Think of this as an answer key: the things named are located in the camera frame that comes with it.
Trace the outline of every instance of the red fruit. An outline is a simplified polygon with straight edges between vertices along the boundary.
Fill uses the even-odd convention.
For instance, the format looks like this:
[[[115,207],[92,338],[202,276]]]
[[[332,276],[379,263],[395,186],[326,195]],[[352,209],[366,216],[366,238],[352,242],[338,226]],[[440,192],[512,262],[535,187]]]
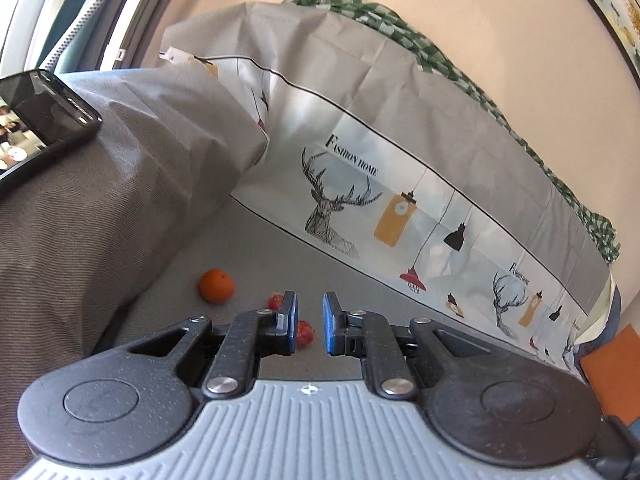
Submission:
[[[298,333],[296,334],[297,348],[304,348],[316,337],[316,331],[306,321],[298,322]]]
[[[280,310],[283,299],[284,296],[282,294],[280,294],[279,292],[274,292],[269,296],[269,299],[267,300],[267,308],[269,310]]]

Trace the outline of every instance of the gray blanket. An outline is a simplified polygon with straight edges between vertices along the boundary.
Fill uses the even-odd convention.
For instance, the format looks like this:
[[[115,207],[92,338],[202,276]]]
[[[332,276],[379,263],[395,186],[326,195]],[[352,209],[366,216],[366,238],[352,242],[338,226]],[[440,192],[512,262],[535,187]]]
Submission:
[[[1,479],[31,458],[23,389],[87,355],[266,147],[198,63],[66,81],[102,115],[97,139],[0,203]]]

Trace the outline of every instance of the black lamp illustration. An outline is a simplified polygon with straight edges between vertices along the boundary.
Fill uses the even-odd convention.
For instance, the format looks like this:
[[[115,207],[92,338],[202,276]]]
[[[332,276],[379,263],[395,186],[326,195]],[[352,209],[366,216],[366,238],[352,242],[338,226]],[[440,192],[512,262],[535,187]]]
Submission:
[[[462,309],[456,303],[456,298],[454,298],[451,293],[449,293],[449,295],[447,296],[447,301],[445,302],[445,306],[449,310],[452,310],[456,316],[465,317],[464,312],[462,312]]]
[[[465,243],[465,224],[460,224],[457,231],[449,233],[444,238],[444,243],[451,247],[454,251],[459,251],[462,248],[462,244]]]
[[[558,310],[556,310],[555,312],[552,312],[551,314],[549,314],[549,319],[551,321],[555,321],[556,319],[558,319],[560,317],[560,311],[562,310],[562,305],[560,305],[558,307]]]

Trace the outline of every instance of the yellow lamp illustration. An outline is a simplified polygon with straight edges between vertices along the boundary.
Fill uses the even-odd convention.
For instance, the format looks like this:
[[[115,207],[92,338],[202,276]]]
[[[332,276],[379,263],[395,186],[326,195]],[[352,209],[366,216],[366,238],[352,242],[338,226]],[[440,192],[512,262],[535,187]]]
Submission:
[[[540,303],[542,303],[542,291],[537,293],[533,298],[531,298],[531,301],[529,301],[529,305],[527,306],[527,311],[524,313],[524,316],[522,316],[520,318],[520,321],[518,322],[520,326],[523,326],[524,328],[529,326],[529,323],[531,323],[531,320],[533,319],[533,315],[536,313],[536,309],[538,308],[538,305]]]
[[[386,206],[373,235],[383,244],[395,247],[416,209],[413,192],[395,195]]]

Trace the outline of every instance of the metal rivet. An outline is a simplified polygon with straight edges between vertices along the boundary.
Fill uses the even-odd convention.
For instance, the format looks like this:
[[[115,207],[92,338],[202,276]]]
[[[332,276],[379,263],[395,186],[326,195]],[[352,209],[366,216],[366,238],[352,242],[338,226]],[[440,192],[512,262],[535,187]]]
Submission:
[[[230,394],[238,387],[238,381],[231,377],[214,377],[207,381],[207,390],[212,394]]]
[[[389,395],[405,395],[414,389],[414,384],[406,379],[387,379],[382,389]]]

